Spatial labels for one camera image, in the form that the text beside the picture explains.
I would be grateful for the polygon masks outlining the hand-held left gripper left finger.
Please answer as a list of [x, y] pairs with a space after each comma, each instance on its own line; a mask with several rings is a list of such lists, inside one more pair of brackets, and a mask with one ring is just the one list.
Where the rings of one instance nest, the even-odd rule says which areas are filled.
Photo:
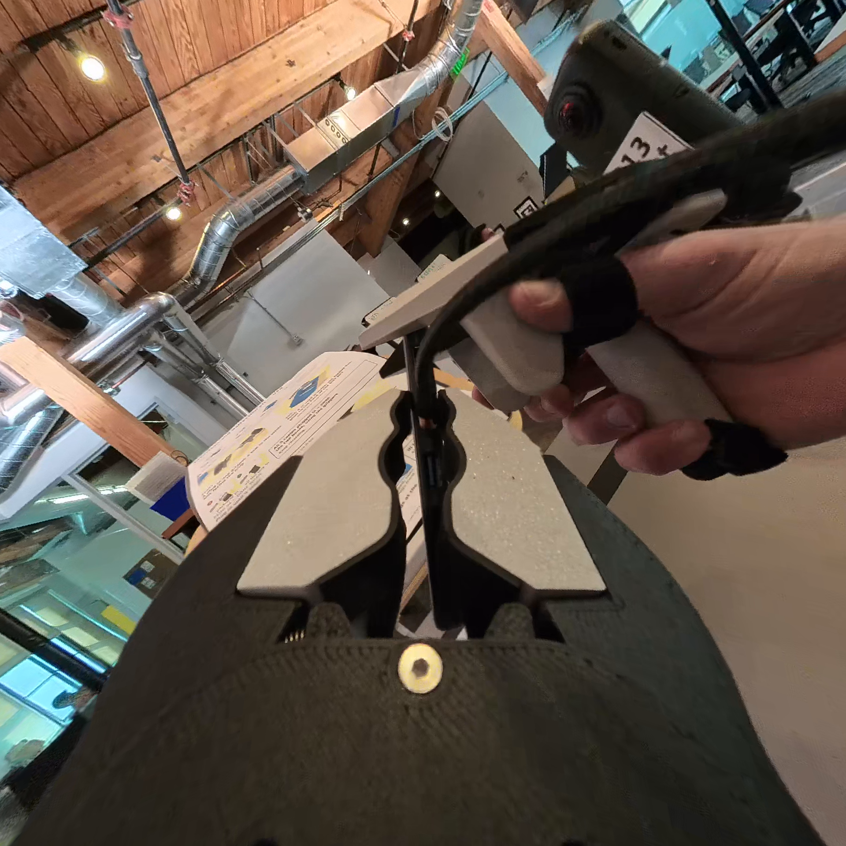
[[327, 430], [300, 460], [237, 589], [313, 608], [339, 605], [361, 635], [391, 635], [403, 593], [408, 396], [383, 394]]

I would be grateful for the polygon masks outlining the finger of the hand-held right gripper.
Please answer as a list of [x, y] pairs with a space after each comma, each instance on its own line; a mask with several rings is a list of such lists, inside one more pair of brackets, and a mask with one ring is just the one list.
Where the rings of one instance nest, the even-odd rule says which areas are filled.
[[401, 338], [410, 331], [435, 326], [429, 340], [436, 349], [439, 339], [454, 323], [484, 351], [500, 351], [505, 340], [516, 338], [516, 323], [507, 316], [508, 307], [486, 302], [498, 296], [498, 287], [508, 284], [507, 272], [516, 258], [502, 234], [487, 240], [460, 259], [449, 262], [401, 293], [382, 316], [360, 334], [360, 348]]

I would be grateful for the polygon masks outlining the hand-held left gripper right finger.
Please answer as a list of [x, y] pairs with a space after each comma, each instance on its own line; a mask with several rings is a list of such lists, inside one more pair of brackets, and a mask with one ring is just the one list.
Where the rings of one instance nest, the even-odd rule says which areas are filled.
[[599, 597], [606, 583], [542, 452], [460, 390], [443, 390], [442, 492], [434, 535], [434, 613], [482, 635], [520, 603]]

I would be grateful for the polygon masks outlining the person's right hand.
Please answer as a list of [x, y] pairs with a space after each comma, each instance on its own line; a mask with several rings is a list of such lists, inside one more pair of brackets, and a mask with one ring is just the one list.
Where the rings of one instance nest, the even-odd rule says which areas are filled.
[[[705, 230], [621, 256], [640, 310], [687, 350], [731, 417], [776, 447], [845, 432], [845, 217]], [[643, 406], [583, 355], [523, 412], [578, 444], [615, 442], [627, 471], [665, 475], [709, 447], [705, 423], [648, 428]]]

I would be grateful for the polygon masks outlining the printed instruction sheet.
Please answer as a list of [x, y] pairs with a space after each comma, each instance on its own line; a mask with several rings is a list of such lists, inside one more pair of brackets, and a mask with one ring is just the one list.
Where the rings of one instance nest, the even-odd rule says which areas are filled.
[[187, 470], [187, 495], [201, 526], [212, 531], [361, 396], [372, 395], [385, 364], [376, 354], [320, 354], [214, 442]]

